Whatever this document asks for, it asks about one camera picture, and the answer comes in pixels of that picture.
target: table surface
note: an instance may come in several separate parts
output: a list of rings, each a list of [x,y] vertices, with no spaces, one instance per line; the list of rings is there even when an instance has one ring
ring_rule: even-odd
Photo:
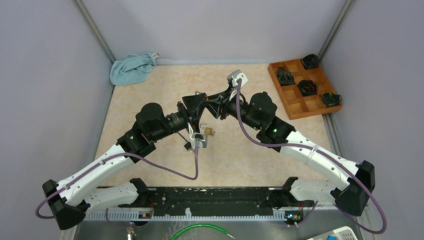
[[[164,115],[177,112],[177,102],[195,91],[215,94],[227,89],[227,76],[240,69],[249,82],[242,93],[250,100],[258,92],[267,92],[277,105],[276,115],[293,125],[307,138],[330,150],[330,143],[322,116],[289,120],[277,90],[268,73],[267,64],[223,65],[166,65],[156,66],[146,81],[116,86],[100,138],[96,158],[106,152],[135,122],[136,114],[151,102],[159,103]],[[213,128],[215,136],[208,140],[206,149],[199,151],[199,176],[195,181],[150,166],[142,161],[126,168],[104,182],[103,186],[120,185],[132,178],[141,178],[147,186],[175,187],[247,187],[282,186],[289,177],[325,180],[315,170],[291,156],[251,143],[242,133],[237,120],[229,116],[219,120],[205,109],[201,123]],[[251,136],[256,131],[246,128]],[[181,131],[188,138],[186,131]],[[146,158],[156,164],[194,176],[194,154],[186,151],[186,142],[173,134],[156,145]]]

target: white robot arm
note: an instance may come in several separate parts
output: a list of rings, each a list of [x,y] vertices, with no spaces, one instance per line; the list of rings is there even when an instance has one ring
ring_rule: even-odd
[[[185,96],[182,98],[183,103],[177,103],[178,112],[167,116],[164,116],[159,104],[146,104],[135,116],[133,127],[105,154],[70,177],[58,182],[45,182],[43,190],[47,197],[46,202],[59,228],[71,228],[81,222],[86,214],[109,207],[145,205],[149,198],[149,189],[139,178],[121,186],[98,187],[109,177],[133,166],[139,160],[148,162],[144,157],[156,149],[156,141],[181,130],[189,132],[193,148],[195,143],[198,147],[205,148],[207,135],[201,134],[199,129],[204,109],[217,119],[224,120],[228,116],[237,118],[243,131],[243,124],[258,130],[256,138],[260,140],[260,144],[299,159],[328,179],[311,181],[290,177],[282,186],[287,199],[294,202],[311,200],[333,203],[351,215],[360,216],[368,195],[352,181],[346,171],[323,154],[335,159],[370,191],[375,187],[374,166],[367,161],[357,164],[314,144],[293,126],[275,116],[277,106],[266,92],[254,94],[249,103],[241,101],[236,97],[240,94],[238,90],[248,81],[241,71],[231,73],[227,80],[227,90],[214,95],[200,93]]]

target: blue towel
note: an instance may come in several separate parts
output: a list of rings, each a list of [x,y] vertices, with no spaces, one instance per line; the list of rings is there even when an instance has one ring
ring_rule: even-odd
[[[110,81],[113,85],[127,85],[142,83],[147,75],[156,66],[156,57],[153,54],[130,55],[123,61],[115,61],[110,70]]]

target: gray wall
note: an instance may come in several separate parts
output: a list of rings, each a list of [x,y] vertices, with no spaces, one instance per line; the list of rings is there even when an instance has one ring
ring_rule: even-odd
[[[57,240],[41,186],[92,160],[110,64],[70,0],[1,1],[0,34],[0,239]]]
[[[423,238],[423,43],[424,1],[357,1],[323,59],[346,155],[376,167],[385,240]]]
[[[340,0],[84,0],[117,59],[160,51],[159,64],[258,63],[318,53]]]

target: wooden compartment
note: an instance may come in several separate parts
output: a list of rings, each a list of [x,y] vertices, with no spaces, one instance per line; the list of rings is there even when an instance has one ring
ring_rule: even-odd
[[[293,75],[295,85],[280,86],[277,79],[279,67],[285,71],[290,71]],[[300,59],[289,61],[279,61],[269,64],[269,74],[281,98],[288,118],[300,119],[314,115],[322,115],[337,112],[342,108],[342,103],[337,106],[326,107],[321,101],[320,95],[323,93],[335,94],[333,87],[320,67],[305,70]],[[302,96],[297,84],[302,80],[312,80],[318,89],[317,95]]]

